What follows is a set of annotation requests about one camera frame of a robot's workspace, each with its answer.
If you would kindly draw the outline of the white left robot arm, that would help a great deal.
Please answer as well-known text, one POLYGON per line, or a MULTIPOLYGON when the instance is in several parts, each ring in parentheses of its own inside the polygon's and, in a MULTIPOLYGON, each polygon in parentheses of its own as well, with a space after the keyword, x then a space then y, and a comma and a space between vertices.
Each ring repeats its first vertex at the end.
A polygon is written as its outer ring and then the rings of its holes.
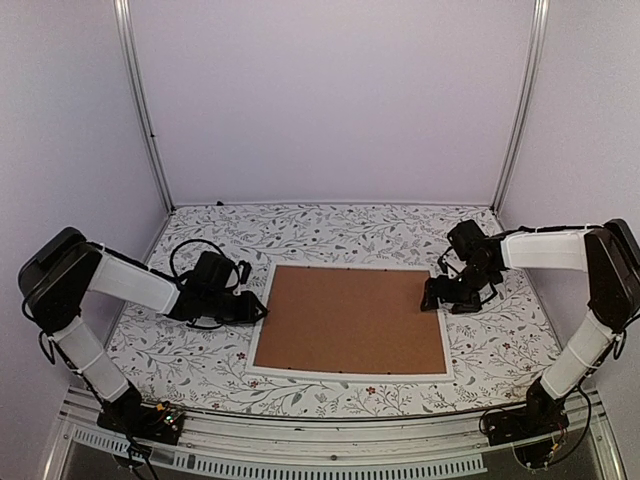
POLYGON ((19 270, 24 317, 97 397, 111 404, 111 419, 128 434, 148 426, 148 412, 128 396, 140 395, 85 321, 84 304, 92 294, 104 295, 193 329, 201 319, 218 326, 263 320, 267 307, 245 287, 250 264, 232 260, 211 241, 204 244, 192 268, 179 270, 171 263, 168 272, 161 272, 65 227, 19 270))

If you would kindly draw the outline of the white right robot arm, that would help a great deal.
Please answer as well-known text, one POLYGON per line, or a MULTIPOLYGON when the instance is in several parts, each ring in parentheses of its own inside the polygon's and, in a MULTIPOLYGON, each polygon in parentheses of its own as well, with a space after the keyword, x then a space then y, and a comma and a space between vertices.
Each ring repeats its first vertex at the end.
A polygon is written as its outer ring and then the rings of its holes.
POLYGON ((519 227, 494 235, 473 220, 447 235, 461 268, 439 259, 441 275, 424 286, 420 308, 447 304, 453 314, 478 313, 507 271, 523 271, 535 281, 548 313, 571 313, 561 321, 564 344, 557 359, 532 383, 517 415, 517 427, 537 436, 552 424, 555 406, 608 354, 623 348, 629 326, 639 319, 639 243, 629 226, 614 218, 599 224, 519 227))

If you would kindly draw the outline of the floral patterned table mat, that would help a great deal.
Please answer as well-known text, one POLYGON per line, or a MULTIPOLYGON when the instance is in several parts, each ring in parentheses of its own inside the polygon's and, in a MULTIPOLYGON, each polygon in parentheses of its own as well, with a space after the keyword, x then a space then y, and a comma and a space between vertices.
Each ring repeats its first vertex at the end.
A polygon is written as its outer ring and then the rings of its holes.
MULTIPOLYGON (((250 262, 261 292, 274 261, 424 266, 433 269, 458 222, 499 231, 481 207, 238 205, 183 207, 151 256, 153 268, 189 268, 205 240, 250 262)), ((328 382, 248 372, 251 328, 201 332, 128 305, 107 350, 149 400, 191 408, 311 418, 436 414, 523 399, 559 355, 552 327, 526 276, 506 273, 498 295, 472 315, 447 316, 454 378, 449 383, 328 382)))

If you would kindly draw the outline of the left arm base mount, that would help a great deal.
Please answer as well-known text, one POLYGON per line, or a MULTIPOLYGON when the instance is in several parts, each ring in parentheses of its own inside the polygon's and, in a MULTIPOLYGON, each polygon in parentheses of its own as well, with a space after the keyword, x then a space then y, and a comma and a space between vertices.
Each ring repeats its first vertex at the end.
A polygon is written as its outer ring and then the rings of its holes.
POLYGON ((114 400, 97 393, 101 405, 97 425, 134 439, 177 445, 184 426, 184 410, 168 400, 145 404, 141 393, 129 382, 114 400))

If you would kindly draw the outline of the front aluminium rail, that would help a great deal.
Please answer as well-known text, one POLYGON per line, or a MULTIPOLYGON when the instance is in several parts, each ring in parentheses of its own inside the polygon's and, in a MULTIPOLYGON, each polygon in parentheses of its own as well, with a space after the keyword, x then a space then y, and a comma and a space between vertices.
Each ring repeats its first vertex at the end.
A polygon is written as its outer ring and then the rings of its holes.
POLYGON ((569 427, 501 445, 477 412, 311 420, 187 410, 174 445, 102 429, 96 401, 68 392, 49 479, 622 479, 596 395, 568 401, 569 427))

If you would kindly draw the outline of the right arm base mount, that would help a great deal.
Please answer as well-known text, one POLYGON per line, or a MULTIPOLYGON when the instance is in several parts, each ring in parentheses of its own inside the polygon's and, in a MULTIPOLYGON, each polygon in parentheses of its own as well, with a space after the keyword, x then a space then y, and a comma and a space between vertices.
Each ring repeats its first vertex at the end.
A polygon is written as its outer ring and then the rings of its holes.
POLYGON ((561 441, 551 440, 549 435, 558 432, 563 436, 568 427, 565 400, 552 398, 542 387, 540 379, 528 388, 523 407, 489 409, 479 420, 479 431, 488 438, 491 446, 546 435, 545 440, 515 448, 516 460, 529 469, 551 465, 561 441))

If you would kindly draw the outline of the right aluminium corner post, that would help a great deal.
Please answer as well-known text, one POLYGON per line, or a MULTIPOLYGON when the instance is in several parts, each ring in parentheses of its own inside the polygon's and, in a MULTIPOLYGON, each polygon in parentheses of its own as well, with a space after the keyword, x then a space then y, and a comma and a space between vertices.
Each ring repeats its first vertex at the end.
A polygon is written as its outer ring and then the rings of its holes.
POLYGON ((529 110, 534 97, 539 65, 544 50, 549 7, 549 0, 536 0, 534 2, 525 68, 516 105, 515 117, 491 202, 491 210, 496 216, 500 214, 504 207, 524 138, 529 110))

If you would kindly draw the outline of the aluminium corner post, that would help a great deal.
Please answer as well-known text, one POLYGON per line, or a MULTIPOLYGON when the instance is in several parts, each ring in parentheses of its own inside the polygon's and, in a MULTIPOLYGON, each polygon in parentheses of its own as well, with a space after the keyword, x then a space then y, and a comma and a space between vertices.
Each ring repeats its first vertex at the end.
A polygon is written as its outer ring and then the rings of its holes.
POLYGON ((504 207, 524 138, 529 110, 534 97, 539 65, 544 50, 549 7, 549 0, 536 0, 534 2, 525 68, 516 105, 515 117, 491 202, 491 210, 496 216, 500 214, 504 207))
POLYGON ((165 212, 170 215, 175 211, 175 203, 170 191, 165 168, 162 164, 157 144, 157 136, 155 134, 145 95, 131 17, 131 4, 127 0, 115 0, 113 5, 125 70, 127 72, 143 145, 161 204, 165 212))

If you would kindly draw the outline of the left aluminium corner post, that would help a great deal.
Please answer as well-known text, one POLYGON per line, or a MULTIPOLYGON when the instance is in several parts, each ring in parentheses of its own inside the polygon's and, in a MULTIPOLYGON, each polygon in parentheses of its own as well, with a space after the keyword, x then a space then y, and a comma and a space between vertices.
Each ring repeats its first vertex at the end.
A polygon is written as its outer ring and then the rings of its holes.
POLYGON ((175 203, 170 191, 165 168, 162 164, 157 144, 157 136, 155 134, 145 95, 131 17, 131 4, 127 0, 115 0, 113 5, 125 70, 127 72, 143 145, 161 204, 165 212, 170 215, 175 211, 175 203))

